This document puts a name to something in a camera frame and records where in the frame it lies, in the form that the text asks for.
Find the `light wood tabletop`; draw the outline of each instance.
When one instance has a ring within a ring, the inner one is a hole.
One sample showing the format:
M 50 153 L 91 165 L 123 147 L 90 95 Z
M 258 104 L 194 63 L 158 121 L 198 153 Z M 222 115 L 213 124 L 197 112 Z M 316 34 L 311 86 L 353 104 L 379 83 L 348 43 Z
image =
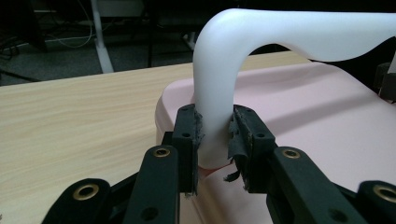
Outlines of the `light wood tabletop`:
M 241 70 L 308 62 L 286 51 L 249 56 Z M 163 89 L 189 77 L 185 63 L 1 87 L 0 223 L 40 223 L 71 184 L 136 173 L 155 146 Z

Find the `white handle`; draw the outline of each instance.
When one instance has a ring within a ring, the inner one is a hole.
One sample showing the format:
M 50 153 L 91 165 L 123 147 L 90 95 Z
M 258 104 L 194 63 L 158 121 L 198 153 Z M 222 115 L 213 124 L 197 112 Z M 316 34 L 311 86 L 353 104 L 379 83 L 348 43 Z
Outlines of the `white handle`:
M 395 35 L 395 13 L 220 12 L 200 33 L 193 55 L 195 104 L 205 135 L 199 165 L 215 169 L 228 164 L 236 76 L 254 49 L 279 44 L 308 59 L 335 62 L 358 57 Z

